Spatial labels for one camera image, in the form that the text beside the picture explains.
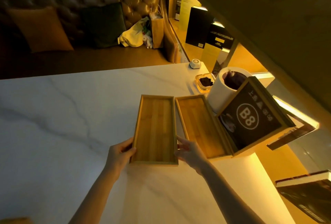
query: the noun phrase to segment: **cushion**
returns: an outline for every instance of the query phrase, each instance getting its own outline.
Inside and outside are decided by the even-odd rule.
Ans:
[[[118,37],[126,30],[121,2],[83,8],[81,18],[97,48],[118,45]]]
[[[32,52],[73,50],[55,8],[8,9],[7,13],[21,30]]]

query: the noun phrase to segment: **paper bag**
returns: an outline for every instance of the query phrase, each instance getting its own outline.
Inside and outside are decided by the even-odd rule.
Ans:
[[[153,12],[151,17],[151,29],[153,38],[153,48],[163,47],[163,23],[164,18],[159,12]]]

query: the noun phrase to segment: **tufted leather sofa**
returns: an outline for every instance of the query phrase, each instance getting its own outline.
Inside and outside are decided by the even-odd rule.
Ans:
[[[105,49],[90,47],[91,39],[79,16],[89,6],[122,2],[126,28],[158,7],[164,17],[164,47],[147,49],[114,46]],[[74,51],[30,53],[20,30],[6,13],[8,8],[38,9],[56,7]],[[178,44],[173,35],[165,0],[0,0],[0,79],[99,71],[179,63]]]

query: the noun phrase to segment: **wooden tray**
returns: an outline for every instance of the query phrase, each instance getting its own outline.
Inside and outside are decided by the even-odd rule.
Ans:
[[[178,165],[174,97],[141,96],[132,145],[130,163]]]
[[[208,159],[232,155],[224,131],[203,94],[175,98],[185,137],[196,141]]]

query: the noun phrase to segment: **mustard pillow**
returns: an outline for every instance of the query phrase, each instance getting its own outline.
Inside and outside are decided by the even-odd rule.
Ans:
[[[7,13],[21,30],[32,52],[73,50],[55,8],[8,9]]]

